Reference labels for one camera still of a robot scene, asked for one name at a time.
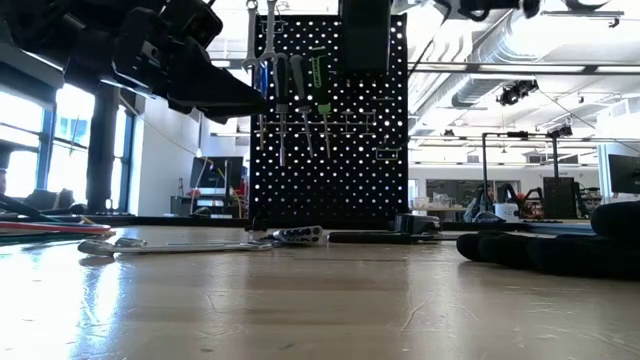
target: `wrench on table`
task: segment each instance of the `wrench on table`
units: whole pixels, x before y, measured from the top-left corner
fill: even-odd
[[[269,6],[269,13],[267,15],[267,46],[264,49],[262,55],[260,55],[260,62],[264,63],[271,59],[272,62],[278,61],[276,59],[276,52],[273,47],[273,42],[276,33],[276,3],[278,0],[267,0]]]

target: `white wall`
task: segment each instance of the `white wall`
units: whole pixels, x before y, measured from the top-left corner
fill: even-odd
[[[525,194],[533,188],[542,187],[543,178],[553,176],[553,167],[489,167],[489,180],[520,181],[521,191]],[[573,177],[585,187],[598,187],[598,169],[560,167],[560,176]],[[409,179],[419,180],[419,196],[427,193],[427,180],[480,180],[482,165],[459,166],[410,166]]]
[[[170,197],[178,195],[178,179],[184,179],[188,191],[200,125],[190,116],[169,110],[162,99],[138,101],[136,108],[146,125],[136,127],[129,211],[162,216],[170,211]],[[203,123],[204,145],[209,135],[207,123]]]

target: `red object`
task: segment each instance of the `red object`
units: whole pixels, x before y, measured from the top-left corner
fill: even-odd
[[[0,221],[0,232],[64,232],[74,234],[92,234],[103,235],[111,230],[110,226],[106,225],[84,225],[84,226],[69,226],[65,224],[54,225],[52,224],[34,224],[34,223],[16,223]]]

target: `monitor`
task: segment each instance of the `monitor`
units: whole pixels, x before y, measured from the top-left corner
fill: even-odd
[[[611,192],[640,194],[640,157],[609,155]]]
[[[229,162],[229,174],[225,173],[225,162]],[[194,158],[193,168],[191,169],[191,188],[224,188],[224,179],[220,172],[225,174],[229,180],[229,186],[233,189],[240,188],[242,179],[243,158],[234,157],[208,157],[207,166],[202,171],[205,164],[204,158]],[[202,173],[202,178],[198,184],[198,178]]]

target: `table surface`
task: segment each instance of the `table surface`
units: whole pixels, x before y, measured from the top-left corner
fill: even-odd
[[[640,358],[639,284],[466,262],[453,242],[115,260],[76,246],[0,248],[0,359]]]

